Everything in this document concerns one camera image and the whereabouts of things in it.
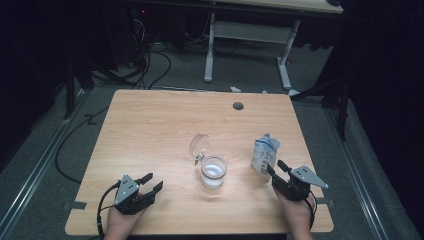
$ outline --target table top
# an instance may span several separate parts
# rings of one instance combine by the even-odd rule
[[[234,102],[244,109],[235,110]],[[254,140],[265,133],[281,142],[277,158],[292,168],[314,170],[290,98],[283,94],[118,90],[93,150],[66,232],[95,235],[97,207],[103,193],[128,174],[149,172],[143,193],[163,180],[156,202],[138,222],[134,235],[251,234],[288,231],[271,183],[251,166]],[[200,180],[200,164],[189,154],[191,140],[206,134],[206,157],[227,162],[224,184],[209,190]],[[287,179],[278,167],[277,174]],[[322,190],[312,186],[316,197]],[[112,205],[114,192],[103,206]],[[107,211],[102,212],[103,225]],[[313,232],[329,232],[333,222],[318,205]]]
[[[247,4],[263,7],[286,8],[292,10],[314,11],[323,13],[342,13],[341,6],[330,5],[327,0],[214,0],[234,4]]]

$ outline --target gray carpet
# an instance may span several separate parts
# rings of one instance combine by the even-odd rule
[[[286,94],[275,62],[280,49],[279,45],[270,45],[261,49],[242,47],[232,51],[231,46],[217,46],[220,52],[232,52],[218,52],[215,55],[214,79],[211,83],[204,83],[206,50],[186,48],[181,51],[169,47],[163,54],[172,61],[170,71],[154,88],[166,86],[228,92],[230,86],[235,86],[242,92],[261,92],[263,88],[269,93]],[[302,91],[313,86],[330,51],[331,49],[311,51],[308,47],[292,49],[287,68],[294,89]],[[168,62],[163,56],[152,54],[152,63],[144,79],[145,84],[149,85],[167,67]],[[71,121],[68,132],[87,120],[86,114],[95,114],[107,107],[113,93],[120,88],[123,87],[96,81],[93,91],[78,97],[81,108]],[[81,100],[84,96],[87,96],[85,101]],[[330,200],[329,207],[335,228],[330,233],[315,234],[314,237],[337,240],[374,239],[373,229],[364,214],[349,173],[344,146],[349,150],[361,180],[369,191],[387,238],[420,239],[379,166],[352,104],[349,105],[346,125],[347,141],[340,143],[334,132],[334,111],[322,109],[319,100],[320,97],[308,97],[293,103],[317,174],[330,185],[324,194]],[[35,124],[28,139],[0,175],[0,216],[7,214],[56,129],[63,123],[64,114],[65,98],[62,90],[57,96],[57,103]],[[61,148],[59,163],[69,176],[82,179],[105,115],[106,111],[93,118],[94,124],[82,125],[70,135]],[[69,215],[67,203],[74,200],[79,186],[58,173],[54,155],[49,158],[48,163],[50,165],[47,171],[35,186],[35,192],[30,194],[22,214],[18,214],[18,221],[13,224],[8,239],[89,238],[66,235],[64,227]]]

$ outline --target hand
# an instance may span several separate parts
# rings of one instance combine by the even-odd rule
[[[109,209],[105,240],[124,240],[134,230],[135,225],[147,208],[134,215],[123,215],[116,208]]]
[[[304,201],[293,202],[284,197],[277,189],[274,188],[278,200],[283,207],[283,214],[289,224],[293,238],[298,240],[313,239],[310,231],[311,212],[308,205]],[[315,209],[315,202],[311,195],[306,199]]]

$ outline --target white desk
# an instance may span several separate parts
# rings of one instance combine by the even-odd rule
[[[328,14],[340,14],[343,12],[341,7],[331,6],[326,0],[216,0],[216,3],[248,4],[253,6],[284,8],[296,11],[313,11]],[[283,87],[291,89],[291,83],[286,69],[286,61],[290,49],[296,37],[300,21],[296,20],[292,27],[272,27],[264,25],[234,23],[216,21],[215,14],[211,14],[210,32],[209,32],[209,50],[206,57],[205,82],[212,81],[213,58],[214,58],[214,40],[216,37],[232,38],[249,41],[271,42],[284,44],[284,49],[280,57],[277,57],[277,64],[280,71]]]

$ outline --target glass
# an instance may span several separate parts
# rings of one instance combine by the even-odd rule
[[[198,134],[191,140],[189,151],[194,158],[194,165],[197,165],[197,163],[205,157],[208,147],[208,135]]]
[[[224,159],[218,156],[210,156],[202,161],[201,180],[205,187],[217,189],[224,184],[224,176],[227,165]]]

